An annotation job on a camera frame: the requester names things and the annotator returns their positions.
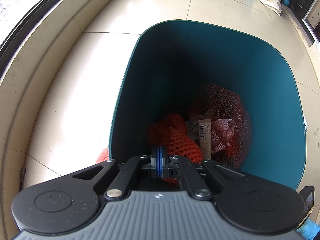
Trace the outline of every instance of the blue ball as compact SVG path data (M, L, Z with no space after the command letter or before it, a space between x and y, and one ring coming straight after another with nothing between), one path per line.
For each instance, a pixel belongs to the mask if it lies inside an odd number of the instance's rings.
M283 0L283 4L284 4L285 6L289 6L289 5L290 5L290 1L289 1L289 0Z

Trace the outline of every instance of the teal trash can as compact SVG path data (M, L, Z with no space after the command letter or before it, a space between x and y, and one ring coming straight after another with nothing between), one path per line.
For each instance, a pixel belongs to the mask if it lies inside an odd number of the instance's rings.
M305 167L306 140L288 63L259 38L201 22L166 21L140 36L116 103L110 156L124 163L150 155L149 125L167 109L187 119L204 83L238 93L250 115L252 143L240 169L296 189Z

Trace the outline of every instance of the red mesh bag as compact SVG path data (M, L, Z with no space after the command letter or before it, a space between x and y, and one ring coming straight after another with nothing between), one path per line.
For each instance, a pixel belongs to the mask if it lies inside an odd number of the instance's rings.
M238 169L249 152L252 126L249 114L244 108L237 93L213 84L201 86L199 94L193 102L189 114L204 115L208 110L211 120L233 119L236 127L226 151L216 153L212 159Z
M187 136L188 128L179 114L167 114L157 123L149 126L147 131L150 146L164 145L167 155L182 155L188 157L192 163L201 163L203 154L199 146ZM178 184L176 179L162 179Z
M97 161L96 161L96 164L97 163L101 163L101 162L104 162L104 161L107 161L109 160L109 149L108 148L105 148L103 149L103 151L100 153Z
M161 143L165 146L167 155L185 156L192 163L201 163L203 160L203 154L196 142L175 128L168 127Z

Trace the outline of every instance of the logo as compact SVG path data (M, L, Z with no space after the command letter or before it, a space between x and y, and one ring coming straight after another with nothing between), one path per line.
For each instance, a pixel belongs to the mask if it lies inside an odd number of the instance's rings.
M158 193L156 195L154 195L154 197L156 197L157 199L163 198L164 195L162 195L161 193Z

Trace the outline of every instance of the silver screw head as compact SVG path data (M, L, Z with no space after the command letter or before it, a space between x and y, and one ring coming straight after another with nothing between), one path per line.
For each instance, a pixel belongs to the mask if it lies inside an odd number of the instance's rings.
M107 196L108 197L120 197L122 195L122 191L119 189L109 189L107 191Z
M210 193L211 193L211 192L210 192L209 190L205 189L205 188L197 189L197 190L195 191L195 195L196 195L197 197L207 197L207 196L210 195Z

